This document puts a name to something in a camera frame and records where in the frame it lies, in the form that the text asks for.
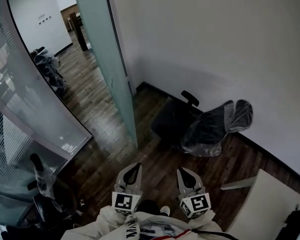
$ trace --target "frosted glass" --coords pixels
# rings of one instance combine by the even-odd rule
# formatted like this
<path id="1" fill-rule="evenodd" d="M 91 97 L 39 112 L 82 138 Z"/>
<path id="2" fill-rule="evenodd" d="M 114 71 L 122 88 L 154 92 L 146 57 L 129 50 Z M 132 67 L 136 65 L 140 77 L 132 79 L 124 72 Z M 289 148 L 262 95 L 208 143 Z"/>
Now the frosted glass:
<path id="1" fill-rule="evenodd" d="M 137 144 L 132 95 L 121 60 L 107 0 L 77 0 L 102 75 L 123 121 Z"/>
<path id="2" fill-rule="evenodd" d="M 73 155 L 91 135 L 74 122 L 76 118 L 38 72 L 9 21 L 10 12 L 3 6 L 6 2 L 0 0 L 0 99 L 43 140 L 58 147 L 64 156 Z"/>

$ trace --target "plastic-wrapped chair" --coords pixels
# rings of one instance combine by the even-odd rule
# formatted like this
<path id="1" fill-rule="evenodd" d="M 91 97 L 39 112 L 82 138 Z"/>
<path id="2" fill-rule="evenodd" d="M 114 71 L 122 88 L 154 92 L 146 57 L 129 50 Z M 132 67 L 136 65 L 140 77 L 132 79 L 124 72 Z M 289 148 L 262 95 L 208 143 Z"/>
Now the plastic-wrapped chair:
<path id="1" fill-rule="evenodd" d="M 189 102 L 169 99 L 151 122 L 152 131 L 164 141 L 197 157 L 215 157 L 222 151 L 228 133 L 241 132 L 253 121 L 252 105 L 243 99 L 232 100 L 208 112 L 192 107 L 199 101 L 190 93 L 181 93 Z"/>

